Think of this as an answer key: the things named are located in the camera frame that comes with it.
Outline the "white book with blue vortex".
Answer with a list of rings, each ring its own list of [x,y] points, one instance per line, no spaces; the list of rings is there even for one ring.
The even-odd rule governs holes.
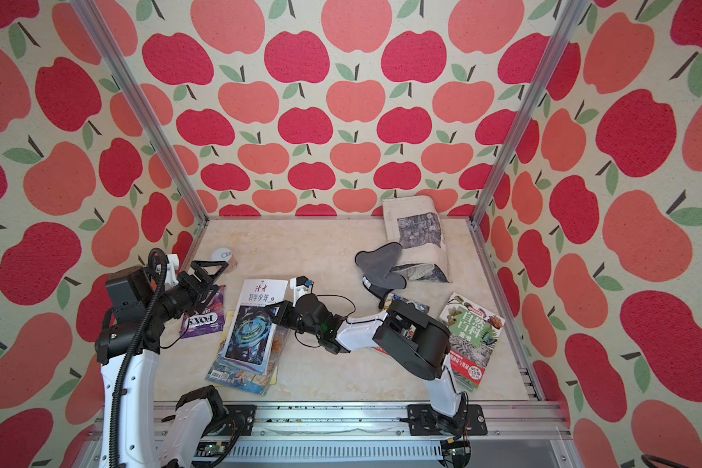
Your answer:
[[[272,353],[276,325],[273,319],[285,299],[289,282],[249,279],[243,283],[239,301],[218,360],[240,370],[264,376]]]

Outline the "grey green microfibre cloth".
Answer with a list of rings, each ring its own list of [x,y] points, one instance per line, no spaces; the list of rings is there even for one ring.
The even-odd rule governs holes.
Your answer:
[[[395,290],[404,290],[407,279],[400,273],[394,272],[403,247],[398,242],[390,242],[374,251],[356,253],[354,261],[362,271],[362,283],[366,290],[384,304],[388,294]]]

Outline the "blue robot sunflower magazine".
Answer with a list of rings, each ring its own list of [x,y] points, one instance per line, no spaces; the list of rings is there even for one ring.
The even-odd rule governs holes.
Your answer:
[[[228,364],[226,360],[216,355],[216,360],[210,367],[206,380],[214,385],[230,387],[255,395],[264,395],[269,386],[275,384],[278,376],[278,362],[289,331],[278,328],[272,341],[271,354],[267,363],[266,374],[255,374],[248,370]]]

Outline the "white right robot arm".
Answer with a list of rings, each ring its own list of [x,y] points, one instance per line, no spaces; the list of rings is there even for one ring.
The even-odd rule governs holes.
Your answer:
[[[376,315],[350,319],[329,312],[315,294],[282,301],[272,322],[298,335],[310,333],[331,354],[380,348],[424,381],[432,421],[443,434],[460,437],[467,422],[468,397],[456,390],[450,363],[450,331],[409,302],[393,300]]]

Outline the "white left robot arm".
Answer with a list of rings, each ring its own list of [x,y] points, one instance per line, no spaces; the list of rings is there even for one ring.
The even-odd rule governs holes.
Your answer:
[[[203,437],[227,427],[231,436],[218,466],[230,454],[248,421],[226,409],[212,385],[181,396],[162,445],[155,444],[154,386],[167,322],[203,311],[218,292],[225,261],[195,261],[177,273],[174,257],[153,250],[147,265],[116,272],[105,282],[111,308],[95,343],[105,386],[103,467],[189,467]]]

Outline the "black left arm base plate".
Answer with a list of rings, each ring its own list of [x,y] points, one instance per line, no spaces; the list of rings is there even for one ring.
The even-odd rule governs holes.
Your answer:
[[[225,405],[224,420],[218,423],[214,435],[227,437],[238,430],[241,437],[251,436],[256,412],[256,405]]]

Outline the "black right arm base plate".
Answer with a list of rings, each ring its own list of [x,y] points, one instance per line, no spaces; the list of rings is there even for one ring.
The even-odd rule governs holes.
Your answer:
[[[430,405],[408,405],[401,419],[409,426],[411,436],[486,436],[489,433],[483,409],[479,405],[464,405],[454,417],[434,411]]]

